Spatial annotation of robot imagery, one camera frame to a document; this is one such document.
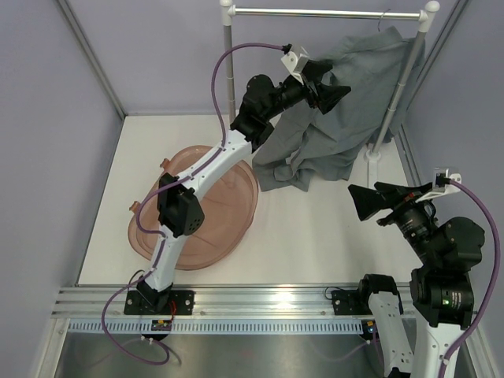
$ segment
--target white table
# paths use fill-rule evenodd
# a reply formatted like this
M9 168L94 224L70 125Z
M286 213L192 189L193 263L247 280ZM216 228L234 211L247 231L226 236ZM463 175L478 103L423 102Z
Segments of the white table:
M126 118L79 284L125 284L134 271L148 267L128 241L129 206L145 197L163 158L219 140L216 116ZM349 183L366 183L363 153ZM395 143L384 145L381 154L380 180L406 185ZM357 283L371 272L408 282L420 261L395 226L359 221L349 183L315 177L307 193L295 187L260 193L254 222L236 249L208 268L177 271L175 283Z

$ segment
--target gray garment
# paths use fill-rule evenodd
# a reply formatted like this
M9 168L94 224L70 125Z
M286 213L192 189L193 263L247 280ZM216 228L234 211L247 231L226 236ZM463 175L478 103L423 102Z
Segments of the gray garment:
M332 71L325 83L349 85L352 91L324 116L305 102L282 114L253 159L262 191L294 185L308 191L315 172L325 180L348 180L355 158L378 136L381 121L413 45L396 28L367 37L346 37L319 60ZM413 66L385 142L397 132L424 62L424 50Z

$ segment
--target perforated metal strip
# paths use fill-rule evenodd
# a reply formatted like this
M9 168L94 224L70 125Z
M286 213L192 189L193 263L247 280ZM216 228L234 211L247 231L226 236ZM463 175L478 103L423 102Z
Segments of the perforated metal strip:
M107 329L114 334L179 335L360 335L359 320L175 320L172 330L153 330L151 319L110 319ZM69 332L102 333L100 320L72 319Z

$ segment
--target vertical pole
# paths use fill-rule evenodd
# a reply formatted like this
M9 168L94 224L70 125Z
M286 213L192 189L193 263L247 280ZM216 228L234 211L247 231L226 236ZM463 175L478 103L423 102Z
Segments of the vertical pole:
M222 24L224 25L224 51L233 47L232 40L232 19L229 10L232 7L232 0L220 0L222 12ZM228 109L229 124L236 118L236 100L235 100L235 74L233 69L233 54L226 57L226 83L228 85Z
M404 86L410 77L411 69L413 68L413 64L415 63L418 53L421 50L422 43L425 40L425 35L428 32L428 29L432 25L432 21L434 20L435 13L439 10L439 3L436 1L428 2L425 6L425 10L422 11L423 20L420 22L420 27L418 28L417 36L413 42L413 46L411 47L411 51L409 52L408 61L406 65L402 69L401 74L399 75L399 81L395 87L394 93L392 94L391 100L387 107L387 112L385 113L384 119L382 120L380 126L380 134L378 135L378 139L376 143L372 147L371 156L376 157L380 151L381 145L384 141L385 135L387 134L387 130L391 125L392 118L394 117L395 110L397 109L397 104L401 99L402 92L404 91Z

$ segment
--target gray wall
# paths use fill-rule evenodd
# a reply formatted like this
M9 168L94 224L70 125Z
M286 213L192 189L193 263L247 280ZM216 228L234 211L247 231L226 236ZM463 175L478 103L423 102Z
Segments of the gray wall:
M238 6L341 10L387 9L417 12L427 0L236 0ZM428 48L456 0L439 0L441 10L427 38ZM219 0L69 0L91 45L128 113L212 113L209 83L222 54ZM383 21L413 37L417 23ZM375 20L236 17L234 43L301 43L312 56L334 46L344 35L377 32ZM278 53L235 54L237 98L258 73L281 81L286 70ZM219 99L225 105L223 80Z
M71 284L120 122L51 0L0 2L2 376L26 378Z
M425 179L436 165L459 167L462 181L490 208L504 233L504 2L473 0L409 112L408 130ZM483 263L472 271L481 300L493 266L493 240L481 212L463 194L437 202L444 220L472 218L486 230ZM484 318L496 357L504 349L498 326L504 306L504 274ZM504 362L498 359L501 372Z

